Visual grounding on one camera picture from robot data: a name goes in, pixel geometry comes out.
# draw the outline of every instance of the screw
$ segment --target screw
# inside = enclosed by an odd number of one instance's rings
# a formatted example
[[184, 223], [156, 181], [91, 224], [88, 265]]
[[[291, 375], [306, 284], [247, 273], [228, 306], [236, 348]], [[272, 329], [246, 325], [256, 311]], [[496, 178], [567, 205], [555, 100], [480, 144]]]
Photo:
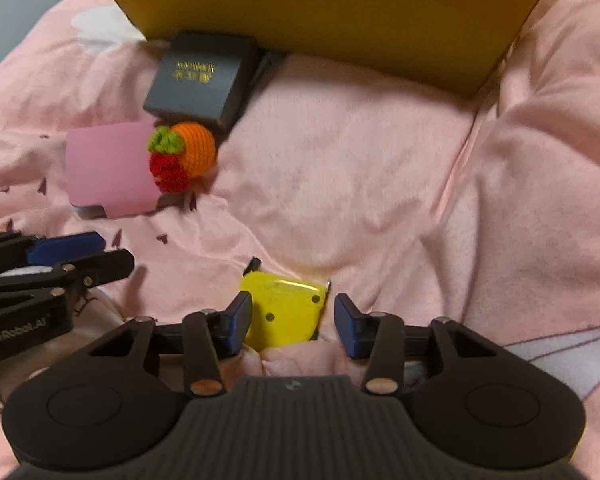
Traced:
[[189, 389], [192, 394], [200, 397], [211, 397], [219, 394], [223, 390], [224, 386], [218, 381], [213, 379], [200, 379], [191, 383]]
[[386, 377], [376, 377], [367, 381], [365, 388], [372, 394], [391, 395], [398, 391], [398, 383]]

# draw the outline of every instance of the pink notepad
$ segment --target pink notepad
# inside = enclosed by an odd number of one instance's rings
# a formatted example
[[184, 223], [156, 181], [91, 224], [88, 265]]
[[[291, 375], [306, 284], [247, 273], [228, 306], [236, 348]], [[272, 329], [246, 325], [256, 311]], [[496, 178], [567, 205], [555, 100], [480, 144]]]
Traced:
[[107, 218], [156, 210], [162, 193], [149, 171], [146, 149], [154, 121], [147, 117], [134, 123], [77, 128], [67, 133], [69, 202], [79, 216], [84, 218], [80, 212], [94, 208], [104, 209]]

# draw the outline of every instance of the pink fabric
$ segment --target pink fabric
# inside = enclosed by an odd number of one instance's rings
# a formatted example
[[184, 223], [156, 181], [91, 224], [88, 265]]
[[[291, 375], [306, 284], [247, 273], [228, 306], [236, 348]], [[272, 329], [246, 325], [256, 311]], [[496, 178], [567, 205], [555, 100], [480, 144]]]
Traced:
[[70, 130], [64, 160], [69, 203], [101, 205], [107, 218], [153, 212], [161, 195], [146, 150], [154, 123], [147, 115], [133, 123]]
[[[119, 27], [94, 30], [103, 16]], [[96, 229], [131, 250], [138, 269], [106, 288], [124, 316], [222, 308], [256, 255], [271, 272], [331, 278], [366, 311], [462, 320], [578, 391], [574, 464], [600, 480], [600, 0], [541, 0], [499, 81], [470, 102], [292, 56], [196, 184], [197, 210], [80, 222], [64, 132], [141, 118], [160, 53], [115, 16], [112, 0], [65, 0], [0, 66], [0, 229]], [[320, 337], [247, 350], [225, 376], [359, 381], [331, 305]], [[14, 465], [0, 434], [0, 476]]]

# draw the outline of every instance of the red crocheted ball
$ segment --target red crocheted ball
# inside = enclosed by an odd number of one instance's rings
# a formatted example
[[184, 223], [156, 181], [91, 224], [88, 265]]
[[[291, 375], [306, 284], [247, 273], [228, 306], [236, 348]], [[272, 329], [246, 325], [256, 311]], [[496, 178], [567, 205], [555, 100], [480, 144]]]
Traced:
[[149, 170], [154, 176], [156, 186], [163, 193], [181, 193], [189, 186], [189, 175], [175, 155], [152, 153]]

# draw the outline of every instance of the crocheted orange ball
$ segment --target crocheted orange ball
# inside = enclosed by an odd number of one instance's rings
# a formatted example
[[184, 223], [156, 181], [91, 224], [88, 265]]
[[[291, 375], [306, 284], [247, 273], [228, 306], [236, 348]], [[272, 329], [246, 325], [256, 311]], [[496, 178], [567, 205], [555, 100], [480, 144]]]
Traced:
[[180, 165], [190, 177], [201, 176], [216, 164], [216, 140], [212, 133], [197, 123], [180, 123], [171, 127], [184, 141], [178, 155]]

